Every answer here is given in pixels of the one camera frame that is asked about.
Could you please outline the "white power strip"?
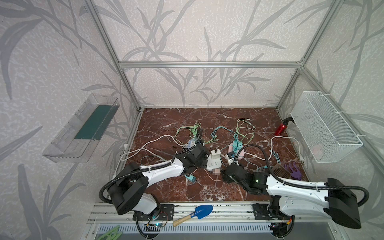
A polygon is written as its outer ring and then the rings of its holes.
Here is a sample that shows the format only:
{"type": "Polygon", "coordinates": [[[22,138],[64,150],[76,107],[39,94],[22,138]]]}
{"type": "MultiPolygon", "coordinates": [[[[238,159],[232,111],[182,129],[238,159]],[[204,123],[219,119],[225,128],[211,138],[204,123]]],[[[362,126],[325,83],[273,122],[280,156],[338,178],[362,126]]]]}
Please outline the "white power strip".
{"type": "Polygon", "coordinates": [[[215,169],[220,169],[221,166],[221,151],[219,149],[212,150],[208,157],[206,170],[212,172],[215,169]]]}

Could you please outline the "teal plug adapter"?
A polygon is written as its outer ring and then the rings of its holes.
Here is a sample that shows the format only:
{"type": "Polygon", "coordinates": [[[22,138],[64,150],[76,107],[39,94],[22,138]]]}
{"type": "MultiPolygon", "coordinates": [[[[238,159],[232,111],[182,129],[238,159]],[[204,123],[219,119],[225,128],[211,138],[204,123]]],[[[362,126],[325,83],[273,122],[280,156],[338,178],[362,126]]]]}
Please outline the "teal plug adapter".
{"type": "Polygon", "coordinates": [[[196,177],[193,176],[193,175],[189,175],[189,176],[185,175],[185,177],[191,183],[195,183],[196,182],[196,177]]]}

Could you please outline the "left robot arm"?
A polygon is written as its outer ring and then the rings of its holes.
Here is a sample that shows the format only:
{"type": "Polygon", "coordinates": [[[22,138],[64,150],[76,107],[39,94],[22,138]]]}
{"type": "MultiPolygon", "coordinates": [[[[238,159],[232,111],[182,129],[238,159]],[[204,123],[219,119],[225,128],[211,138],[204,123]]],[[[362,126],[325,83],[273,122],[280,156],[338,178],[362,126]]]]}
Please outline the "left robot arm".
{"type": "Polygon", "coordinates": [[[206,168],[208,156],[209,150],[199,143],[175,153],[171,160],[163,163],[149,166],[131,163],[100,189],[99,198],[114,205],[118,215],[135,211],[154,220],[161,213],[161,204],[156,197],[146,194],[146,189],[163,180],[190,175],[195,169],[206,168]]]}

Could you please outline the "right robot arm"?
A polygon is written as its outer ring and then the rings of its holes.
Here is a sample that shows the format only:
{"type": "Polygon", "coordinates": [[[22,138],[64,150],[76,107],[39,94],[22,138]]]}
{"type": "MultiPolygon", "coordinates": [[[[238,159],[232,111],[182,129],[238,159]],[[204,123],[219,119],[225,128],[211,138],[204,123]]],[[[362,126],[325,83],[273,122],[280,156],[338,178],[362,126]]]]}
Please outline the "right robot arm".
{"type": "Polygon", "coordinates": [[[346,228],[362,227],[357,196],[337,179],[329,178],[326,183],[277,180],[269,173],[251,173],[237,164],[223,170],[222,178],[251,195],[271,198],[267,204],[252,205],[256,220],[331,219],[346,228]]]}

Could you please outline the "blue power strip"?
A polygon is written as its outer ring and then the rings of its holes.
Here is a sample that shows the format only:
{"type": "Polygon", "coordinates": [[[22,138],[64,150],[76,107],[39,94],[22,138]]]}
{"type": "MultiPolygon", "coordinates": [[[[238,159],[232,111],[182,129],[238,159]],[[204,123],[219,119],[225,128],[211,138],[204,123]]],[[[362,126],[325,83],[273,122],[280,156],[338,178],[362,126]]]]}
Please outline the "blue power strip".
{"type": "Polygon", "coordinates": [[[184,150],[193,149],[195,146],[196,146],[196,141],[194,139],[191,139],[185,145],[184,150]]]}

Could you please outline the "pink power strip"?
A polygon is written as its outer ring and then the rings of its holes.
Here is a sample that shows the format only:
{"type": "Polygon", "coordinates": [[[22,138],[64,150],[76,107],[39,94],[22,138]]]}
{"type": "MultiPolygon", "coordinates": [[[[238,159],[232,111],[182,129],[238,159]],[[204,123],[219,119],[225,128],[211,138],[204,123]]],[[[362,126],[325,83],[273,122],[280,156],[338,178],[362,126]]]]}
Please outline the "pink power strip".
{"type": "Polygon", "coordinates": [[[229,149],[228,149],[228,155],[229,155],[229,158],[232,159],[234,158],[237,154],[233,151],[233,147],[232,147],[232,143],[229,145],[229,149]]]}

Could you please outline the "teal plugs on pink strip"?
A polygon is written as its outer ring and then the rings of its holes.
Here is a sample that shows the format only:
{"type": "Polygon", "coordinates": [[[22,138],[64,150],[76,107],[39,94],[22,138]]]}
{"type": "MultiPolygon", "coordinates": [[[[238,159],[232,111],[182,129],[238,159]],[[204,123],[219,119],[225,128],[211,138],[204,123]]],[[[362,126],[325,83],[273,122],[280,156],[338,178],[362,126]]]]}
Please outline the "teal plugs on pink strip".
{"type": "Polygon", "coordinates": [[[237,153],[239,150],[243,148],[243,142],[240,141],[239,139],[234,139],[232,143],[233,151],[237,153]]]}

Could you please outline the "purple plastic toy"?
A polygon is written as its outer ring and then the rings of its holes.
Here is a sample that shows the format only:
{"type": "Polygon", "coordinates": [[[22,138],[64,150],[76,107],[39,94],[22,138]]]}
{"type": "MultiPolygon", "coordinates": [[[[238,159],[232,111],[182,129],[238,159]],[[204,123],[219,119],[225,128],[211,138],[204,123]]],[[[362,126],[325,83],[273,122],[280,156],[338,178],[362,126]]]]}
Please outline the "purple plastic toy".
{"type": "Polygon", "coordinates": [[[290,178],[294,180],[301,181],[302,180],[302,173],[300,172],[300,169],[296,162],[293,162],[291,164],[284,164],[284,168],[290,173],[290,178]]]}

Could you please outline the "blue toy shovel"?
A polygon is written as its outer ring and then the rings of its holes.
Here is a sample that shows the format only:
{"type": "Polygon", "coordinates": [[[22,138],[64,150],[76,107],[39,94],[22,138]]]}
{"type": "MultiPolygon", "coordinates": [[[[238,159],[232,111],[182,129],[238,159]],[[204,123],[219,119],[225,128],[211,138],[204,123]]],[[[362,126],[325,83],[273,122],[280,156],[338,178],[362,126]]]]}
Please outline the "blue toy shovel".
{"type": "Polygon", "coordinates": [[[173,227],[177,227],[178,225],[190,220],[191,218],[198,218],[199,220],[205,218],[206,216],[210,215],[213,211],[214,206],[213,205],[201,205],[195,208],[195,211],[191,214],[178,219],[176,221],[173,221],[173,227]]]}

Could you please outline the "red spray bottle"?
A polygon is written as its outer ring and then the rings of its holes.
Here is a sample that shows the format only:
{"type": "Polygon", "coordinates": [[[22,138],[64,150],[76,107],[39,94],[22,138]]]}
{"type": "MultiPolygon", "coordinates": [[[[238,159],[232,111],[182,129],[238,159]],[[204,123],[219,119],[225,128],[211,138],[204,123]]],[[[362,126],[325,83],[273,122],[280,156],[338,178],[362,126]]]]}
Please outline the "red spray bottle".
{"type": "Polygon", "coordinates": [[[295,123],[293,117],[288,117],[282,120],[282,123],[279,125],[279,127],[275,131],[275,136],[281,136],[287,129],[289,122],[295,123]]]}

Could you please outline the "green plastic clip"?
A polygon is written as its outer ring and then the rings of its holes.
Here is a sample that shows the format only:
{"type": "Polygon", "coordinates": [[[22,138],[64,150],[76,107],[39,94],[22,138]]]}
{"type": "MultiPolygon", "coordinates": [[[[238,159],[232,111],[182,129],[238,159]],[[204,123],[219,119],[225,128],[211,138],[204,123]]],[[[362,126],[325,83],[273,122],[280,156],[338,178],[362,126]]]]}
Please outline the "green plastic clip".
{"type": "Polygon", "coordinates": [[[118,240],[123,232],[119,231],[120,225],[115,226],[108,232],[101,235],[97,240],[118,240]]]}

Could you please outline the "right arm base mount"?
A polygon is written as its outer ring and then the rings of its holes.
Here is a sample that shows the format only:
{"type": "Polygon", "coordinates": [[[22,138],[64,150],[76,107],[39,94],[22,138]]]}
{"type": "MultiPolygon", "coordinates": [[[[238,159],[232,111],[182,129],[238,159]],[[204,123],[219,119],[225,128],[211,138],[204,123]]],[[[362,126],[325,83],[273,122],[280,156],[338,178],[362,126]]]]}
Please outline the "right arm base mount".
{"type": "Polygon", "coordinates": [[[270,204],[252,204],[255,220],[276,220],[288,222],[291,216],[285,215],[278,206],[270,207],[270,204]]]}

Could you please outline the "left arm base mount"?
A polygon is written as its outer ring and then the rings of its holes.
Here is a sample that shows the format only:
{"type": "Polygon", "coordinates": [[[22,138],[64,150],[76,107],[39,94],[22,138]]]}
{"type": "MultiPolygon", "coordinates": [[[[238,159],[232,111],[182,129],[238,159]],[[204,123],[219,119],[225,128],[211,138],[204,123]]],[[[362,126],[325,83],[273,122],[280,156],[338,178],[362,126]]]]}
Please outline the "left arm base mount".
{"type": "Polygon", "coordinates": [[[173,220],[175,205],[161,204],[157,206],[150,214],[134,212],[134,221],[170,221],[173,220]]]}

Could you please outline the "clear plastic wall tray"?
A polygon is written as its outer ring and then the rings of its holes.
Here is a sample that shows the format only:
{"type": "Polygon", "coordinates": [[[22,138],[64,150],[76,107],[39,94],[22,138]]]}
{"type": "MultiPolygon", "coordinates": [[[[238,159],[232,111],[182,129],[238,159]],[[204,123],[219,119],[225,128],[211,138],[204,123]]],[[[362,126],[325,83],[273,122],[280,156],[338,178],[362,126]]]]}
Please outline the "clear plastic wall tray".
{"type": "Polygon", "coordinates": [[[43,151],[54,163],[86,163],[120,107],[117,97],[90,94],[43,151]]]}

